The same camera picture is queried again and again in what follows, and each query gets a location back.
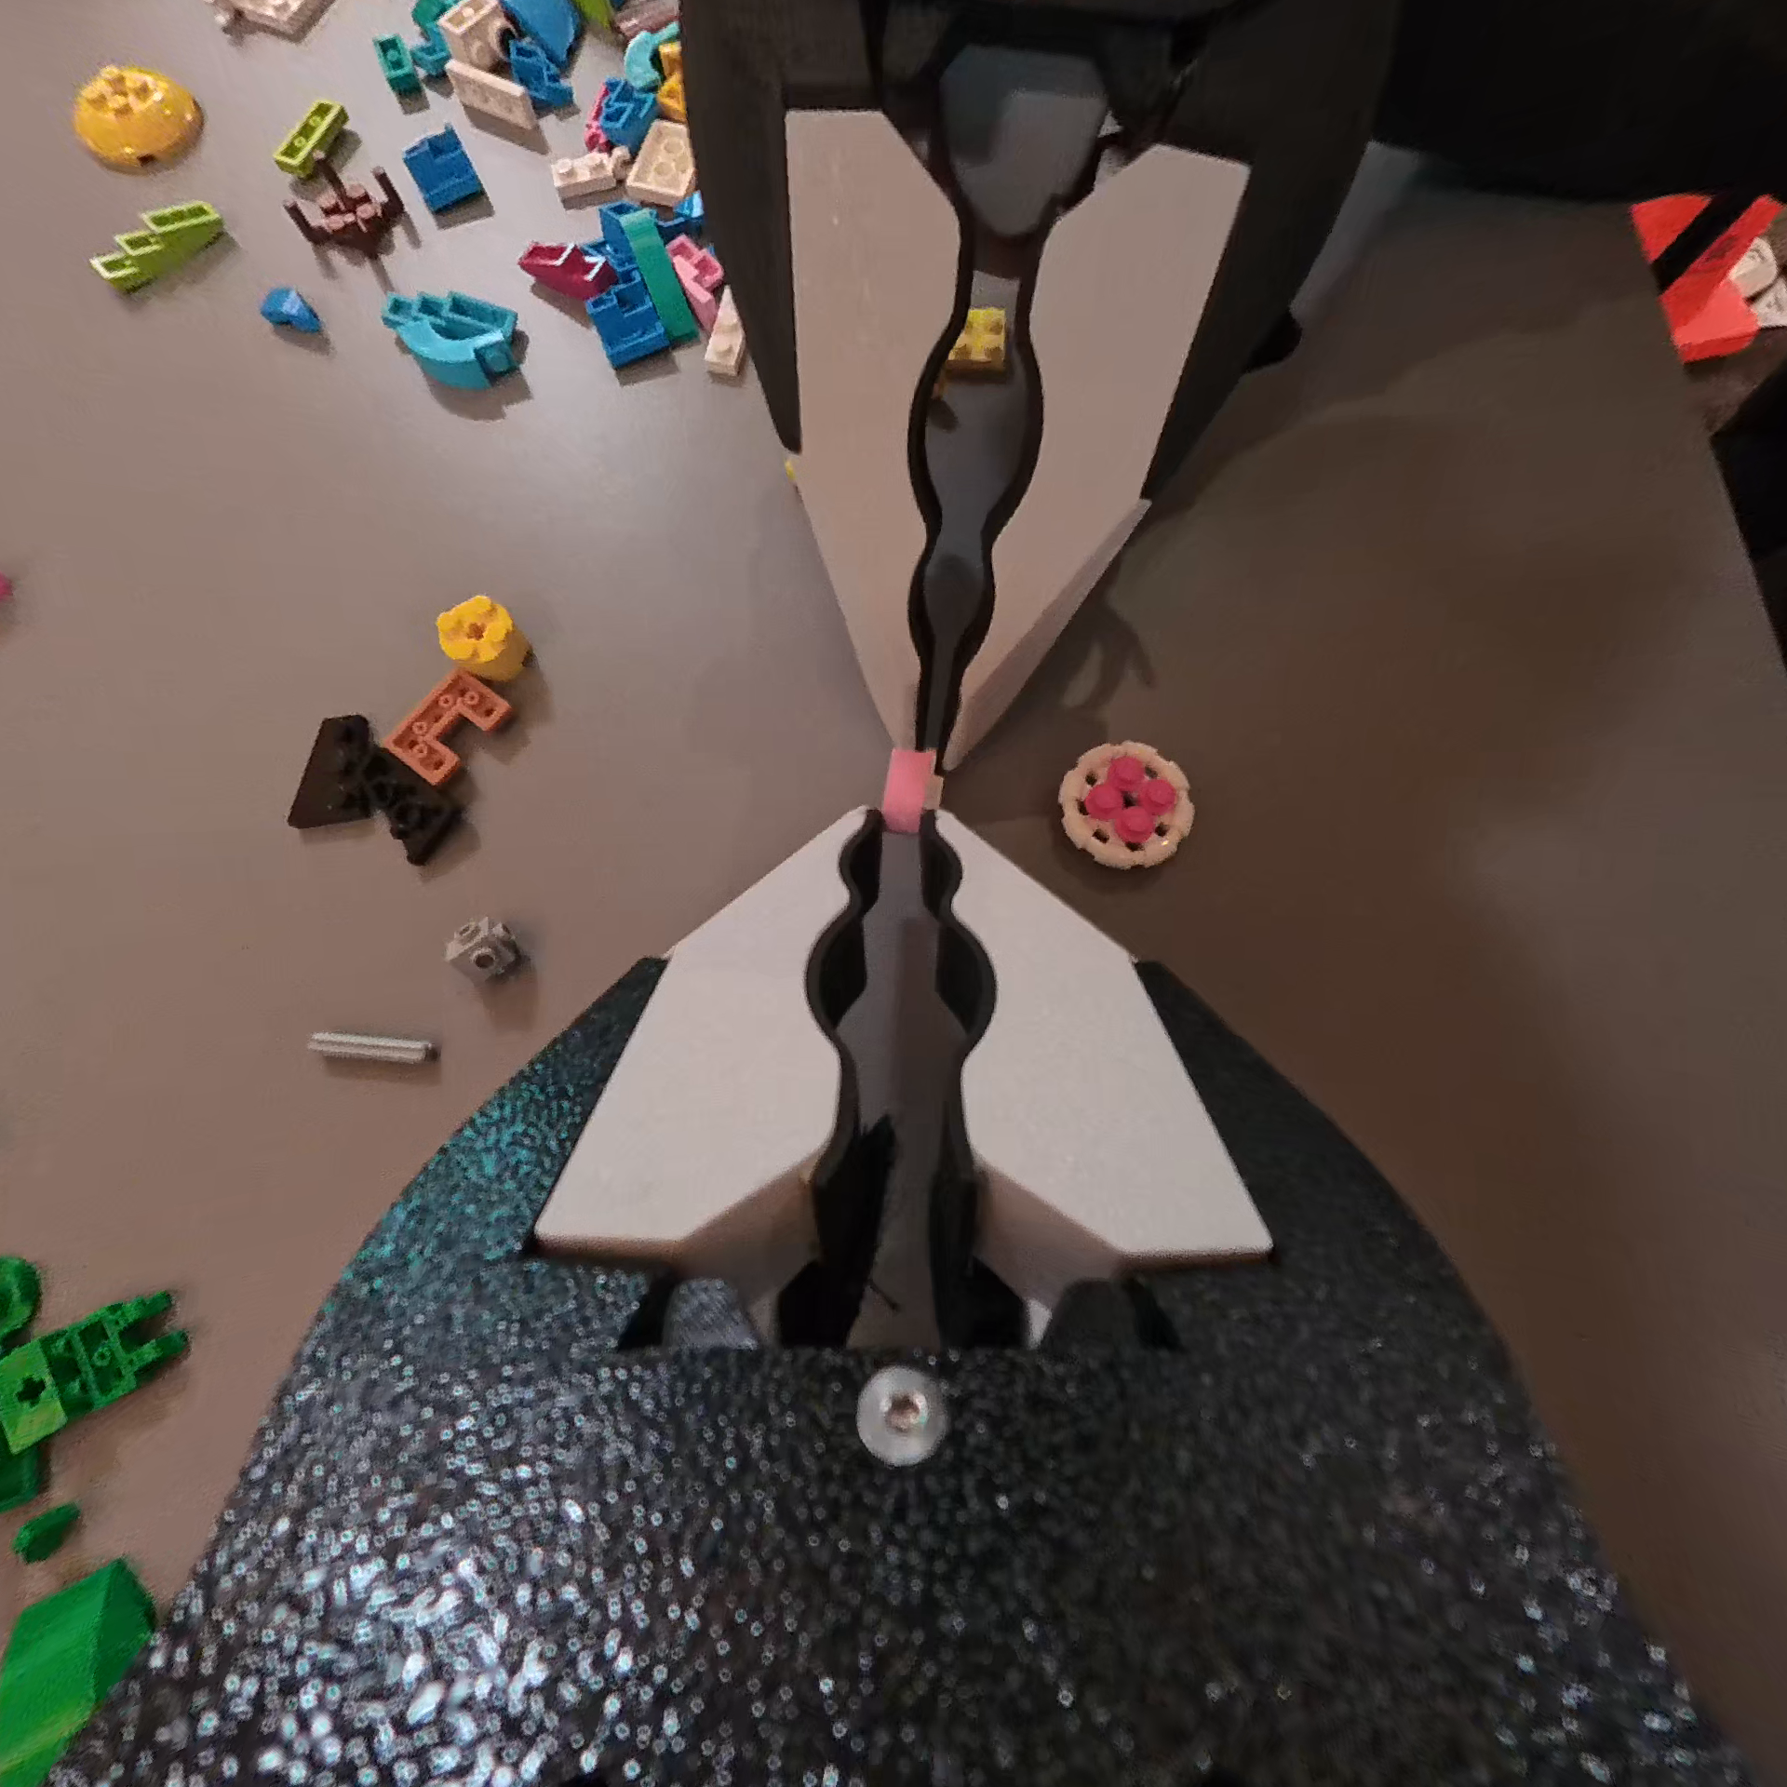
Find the pile of colourful toy bricks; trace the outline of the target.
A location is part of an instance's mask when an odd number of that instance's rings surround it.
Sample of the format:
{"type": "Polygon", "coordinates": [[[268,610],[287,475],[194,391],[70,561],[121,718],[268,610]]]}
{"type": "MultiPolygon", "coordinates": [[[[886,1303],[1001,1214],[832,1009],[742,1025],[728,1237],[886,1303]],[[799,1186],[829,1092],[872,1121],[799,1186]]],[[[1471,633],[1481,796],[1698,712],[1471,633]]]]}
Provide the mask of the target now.
{"type": "Polygon", "coordinates": [[[550,156],[550,190],[596,208],[596,235],[537,241],[526,279],[588,313],[615,371],[701,339],[704,371],[736,381],[747,342],[728,276],[704,245],[707,212],[684,126],[678,4],[407,4],[412,38],[377,34],[388,90],[420,99],[444,84],[470,122],[528,136],[574,109],[571,72],[586,27],[617,31],[581,148],[550,156]]]}

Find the yellow round brick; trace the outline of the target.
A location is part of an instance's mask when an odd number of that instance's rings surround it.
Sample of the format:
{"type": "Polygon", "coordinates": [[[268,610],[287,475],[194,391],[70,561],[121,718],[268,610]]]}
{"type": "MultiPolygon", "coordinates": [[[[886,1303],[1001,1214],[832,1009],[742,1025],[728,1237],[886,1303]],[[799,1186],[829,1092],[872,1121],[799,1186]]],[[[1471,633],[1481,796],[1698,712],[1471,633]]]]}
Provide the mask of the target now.
{"type": "Polygon", "coordinates": [[[519,620],[484,593],[469,595],[436,615],[436,639],[460,669],[492,685],[510,683],[529,659],[529,639],[519,620]]]}

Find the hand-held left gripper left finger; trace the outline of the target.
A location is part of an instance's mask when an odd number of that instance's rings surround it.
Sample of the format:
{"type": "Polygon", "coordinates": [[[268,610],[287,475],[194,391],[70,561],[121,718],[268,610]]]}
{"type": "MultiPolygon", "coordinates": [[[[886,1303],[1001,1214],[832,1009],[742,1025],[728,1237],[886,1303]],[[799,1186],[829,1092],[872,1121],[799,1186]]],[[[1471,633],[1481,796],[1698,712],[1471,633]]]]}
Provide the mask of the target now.
{"type": "Polygon", "coordinates": [[[883,1226],[883,1123],[843,1017],[865,986],[883,817],[849,811],[663,959],[533,1236],[766,1303],[845,1345],[883,1226]]]}

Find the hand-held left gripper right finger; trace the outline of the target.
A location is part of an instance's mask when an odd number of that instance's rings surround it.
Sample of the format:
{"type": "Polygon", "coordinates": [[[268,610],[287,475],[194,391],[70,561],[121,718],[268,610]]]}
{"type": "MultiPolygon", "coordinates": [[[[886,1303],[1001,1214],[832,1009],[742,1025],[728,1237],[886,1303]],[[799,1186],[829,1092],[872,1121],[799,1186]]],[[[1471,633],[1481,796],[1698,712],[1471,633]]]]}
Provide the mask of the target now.
{"type": "Polygon", "coordinates": [[[950,815],[924,819],[963,1032],[929,1186],[947,1345],[1024,1345],[1080,1282],[1263,1262],[1273,1237],[1139,964],[950,815]]]}

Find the teal arch brick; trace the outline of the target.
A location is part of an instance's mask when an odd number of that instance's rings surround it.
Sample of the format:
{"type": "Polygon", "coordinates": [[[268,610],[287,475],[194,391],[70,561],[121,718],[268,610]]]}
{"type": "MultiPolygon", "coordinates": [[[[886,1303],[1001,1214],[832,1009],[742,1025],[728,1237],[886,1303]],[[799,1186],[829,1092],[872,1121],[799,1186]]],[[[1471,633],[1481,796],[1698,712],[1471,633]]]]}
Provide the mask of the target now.
{"type": "Polygon", "coordinates": [[[381,321],[438,385],[488,389],[514,373],[516,311],[448,292],[444,296],[388,294],[381,321]]]}

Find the black studded plate brick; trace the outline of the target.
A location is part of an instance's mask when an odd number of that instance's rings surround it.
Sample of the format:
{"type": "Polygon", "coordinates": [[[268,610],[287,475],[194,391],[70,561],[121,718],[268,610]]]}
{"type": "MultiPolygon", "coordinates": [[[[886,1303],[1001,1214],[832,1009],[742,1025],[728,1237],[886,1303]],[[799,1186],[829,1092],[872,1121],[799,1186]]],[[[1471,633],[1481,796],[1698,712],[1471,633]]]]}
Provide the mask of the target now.
{"type": "Polygon", "coordinates": [[[462,819],[457,799],[378,744],[361,762],[359,790],[367,809],[388,822],[392,839],[412,866],[427,863],[462,819]]]}

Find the yellow dome brick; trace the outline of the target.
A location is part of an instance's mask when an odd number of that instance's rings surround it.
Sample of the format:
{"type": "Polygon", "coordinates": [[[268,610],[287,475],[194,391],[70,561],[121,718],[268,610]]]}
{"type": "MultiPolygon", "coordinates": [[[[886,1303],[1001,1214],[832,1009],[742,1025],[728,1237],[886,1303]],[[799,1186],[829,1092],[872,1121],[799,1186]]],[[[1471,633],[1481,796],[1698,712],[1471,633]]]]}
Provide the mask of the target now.
{"type": "Polygon", "coordinates": [[[103,65],[72,107],[76,141],[115,173],[169,165],[204,126],[200,101],[178,80],[135,64],[103,65]]]}

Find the person's right forearm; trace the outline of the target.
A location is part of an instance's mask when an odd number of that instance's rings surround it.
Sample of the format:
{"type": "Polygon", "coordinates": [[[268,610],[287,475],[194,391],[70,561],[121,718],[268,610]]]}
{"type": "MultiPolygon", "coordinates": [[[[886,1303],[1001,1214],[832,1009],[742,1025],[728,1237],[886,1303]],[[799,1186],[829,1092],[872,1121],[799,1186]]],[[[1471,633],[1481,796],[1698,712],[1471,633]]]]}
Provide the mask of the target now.
{"type": "Polygon", "coordinates": [[[1784,196],[1782,2],[1410,2],[1372,136],[1499,190],[1784,196]]]}

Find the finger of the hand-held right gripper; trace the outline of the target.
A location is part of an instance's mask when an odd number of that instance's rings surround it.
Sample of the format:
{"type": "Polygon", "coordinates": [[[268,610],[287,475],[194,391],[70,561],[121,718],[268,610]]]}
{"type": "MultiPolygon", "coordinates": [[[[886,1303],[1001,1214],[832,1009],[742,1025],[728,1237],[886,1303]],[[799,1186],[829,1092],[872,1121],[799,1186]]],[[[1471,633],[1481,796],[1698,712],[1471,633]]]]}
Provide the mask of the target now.
{"type": "Polygon", "coordinates": [[[1143,486],[1246,181],[1244,164],[1156,145],[1049,232],[1029,307],[1040,446],[991,547],[989,630],[947,767],[1016,699],[1147,514],[1143,486]]]}
{"type": "Polygon", "coordinates": [[[913,489],[921,375],[953,313],[959,226],[878,110],[787,114],[796,486],[894,747],[916,744],[909,626],[927,524],[913,489]]]}

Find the group of green toy bricks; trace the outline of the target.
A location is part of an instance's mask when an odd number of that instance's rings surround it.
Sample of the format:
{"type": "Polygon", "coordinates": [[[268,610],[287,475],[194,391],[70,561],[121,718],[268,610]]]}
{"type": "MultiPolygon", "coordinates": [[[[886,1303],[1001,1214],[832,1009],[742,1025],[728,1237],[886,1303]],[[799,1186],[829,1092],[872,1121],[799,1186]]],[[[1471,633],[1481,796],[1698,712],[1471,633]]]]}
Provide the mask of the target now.
{"type": "MultiPolygon", "coordinates": [[[[25,1335],[39,1312],[39,1270],[23,1257],[2,1266],[2,1509],[13,1512],[43,1488],[47,1443],[139,1392],[187,1349],[187,1333],[159,1328],[173,1296],[157,1292],[25,1335]]],[[[23,1609],[4,1642],[4,1785],[47,1781],[156,1624],[148,1591],[121,1557],[23,1609]]]]}

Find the lime green stepped brick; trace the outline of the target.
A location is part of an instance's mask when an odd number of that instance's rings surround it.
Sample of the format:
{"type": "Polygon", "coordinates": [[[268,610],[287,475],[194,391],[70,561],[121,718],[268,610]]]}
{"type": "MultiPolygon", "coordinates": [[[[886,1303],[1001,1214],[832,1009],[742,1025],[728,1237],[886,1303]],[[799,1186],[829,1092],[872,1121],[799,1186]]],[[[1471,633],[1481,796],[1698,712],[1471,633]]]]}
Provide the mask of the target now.
{"type": "Polygon", "coordinates": [[[115,249],[90,259],[93,272],[127,296],[189,263],[225,233],[225,216],[208,202],[186,202],[141,215],[141,226],[115,235],[115,249]]]}

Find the brown flower-shaped brick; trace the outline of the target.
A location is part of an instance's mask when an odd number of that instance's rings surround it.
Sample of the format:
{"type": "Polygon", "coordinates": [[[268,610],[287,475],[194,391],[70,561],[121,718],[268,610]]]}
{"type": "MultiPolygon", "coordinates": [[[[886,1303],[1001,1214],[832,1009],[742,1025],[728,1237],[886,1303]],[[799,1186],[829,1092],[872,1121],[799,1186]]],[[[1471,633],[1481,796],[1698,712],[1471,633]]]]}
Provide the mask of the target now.
{"type": "Polygon", "coordinates": [[[337,247],[363,256],[378,256],[397,222],[408,216],[407,207],[383,165],[371,167],[371,185],[348,182],[341,177],[327,156],[320,156],[315,167],[327,190],[317,202],[289,197],[285,215],[313,247],[337,247]]]}

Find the grey desk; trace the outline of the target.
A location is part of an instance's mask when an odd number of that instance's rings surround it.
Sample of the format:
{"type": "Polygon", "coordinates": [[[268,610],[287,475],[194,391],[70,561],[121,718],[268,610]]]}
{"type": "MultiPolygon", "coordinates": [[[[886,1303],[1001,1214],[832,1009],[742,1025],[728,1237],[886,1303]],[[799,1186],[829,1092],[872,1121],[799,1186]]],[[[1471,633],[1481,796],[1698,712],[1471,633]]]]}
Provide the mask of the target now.
{"type": "MultiPolygon", "coordinates": [[[[524,313],[524,371],[436,394],[327,272],[268,148],[341,97],[371,159],[405,116],[389,6],[302,45],[198,4],[4,4],[4,1250],[41,1325],[173,1290],[189,1351],[48,1444],[65,1546],[4,1552],[20,1605],[113,1557],[175,1596],[350,1253],[488,1093],[615,983],[878,794],[862,689],[764,401],[697,352],[620,381],[514,254],[537,156],[469,134],[494,212],[420,218],[405,288],[524,313]],[[72,130],[107,64],[204,110],[181,159],[111,171],[72,130]],[[141,292],[90,259],[143,212],[225,233],[141,292]],[[325,332],[259,315],[294,285],[325,332]],[[509,725],[452,733],[453,836],[285,824],[320,725],[385,736],[457,665],[484,593],[529,640],[509,725]],[[478,915],[526,964],[446,968],[478,915]],[[427,1037],[424,1065],[315,1032],[427,1037]]],[[[1668,1667],[1782,1781],[1782,672],[1642,265],[1616,215],[1416,185],[1301,350],[1243,389],[1191,507],[1144,530],[947,815],[1190,985],[1392,1181],[1525,1381],[1571,1497],[1668,1667]],[[1107,868],[1061,824],[1097,744],[1185,773],[1191,834],[1107,868]]],[[[868,1361],[609,1359],[582,1268],[545,1335],[572,1510],[602,1542],[576,1671],[540,1645],[524,1736],[462,1739],[526,1642],[446,1557],[371,1570],[402,1615],[378,1772],[522,1777],[558,1676],[565,1743],[623,1781],[1684,1781],[1689,1743],[1590,1745],[1564,1687],[1592,1605],[1491,1548],[1489,1687],[1440,1703],[1446,1604],[1483,1551],[1497,1437],[1397,1401],[1379,1465],[1342,1398],[1438,1354],[1414,1305],[1354,1346],[1283,1312],[1235,1361],[1263,1465],[1217,1464],[1226,1328],[1134,1369],[974,1365],[966,1434],[887,1470],[868,1361]],[[1521,1718],[1491,1722],[1497,1710],[1521,1718]]]]}

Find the orange bracket brick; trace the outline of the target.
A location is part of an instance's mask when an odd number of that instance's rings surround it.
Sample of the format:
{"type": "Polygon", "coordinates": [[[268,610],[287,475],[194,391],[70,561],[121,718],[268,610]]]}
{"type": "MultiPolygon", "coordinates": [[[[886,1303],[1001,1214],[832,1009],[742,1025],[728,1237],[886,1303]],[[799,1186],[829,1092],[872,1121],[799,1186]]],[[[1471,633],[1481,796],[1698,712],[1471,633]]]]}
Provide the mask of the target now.
{"type": "Polygon", "coordinates": [[[383,749],[425,784],[440,790],[462,767],[452,733],[462,723],[492,732],[509,725],[512,707],[492,685],[463,668],[436,683],[383,741],[383,749]]]}

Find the round white plate magenta studs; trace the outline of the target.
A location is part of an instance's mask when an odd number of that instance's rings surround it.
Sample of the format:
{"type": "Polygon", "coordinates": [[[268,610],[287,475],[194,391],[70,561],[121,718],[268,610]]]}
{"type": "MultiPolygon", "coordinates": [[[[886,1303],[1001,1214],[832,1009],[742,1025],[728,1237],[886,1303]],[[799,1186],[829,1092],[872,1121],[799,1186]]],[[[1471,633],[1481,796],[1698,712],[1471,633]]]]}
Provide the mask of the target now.
{"type": "Polygon", "coordinates": [[[1195,807],[1185,773],[1144,743],[1097,744],[1063,773],[1063,834],[1107,868],[1152,868],[1191,834],[1195,807]]]}

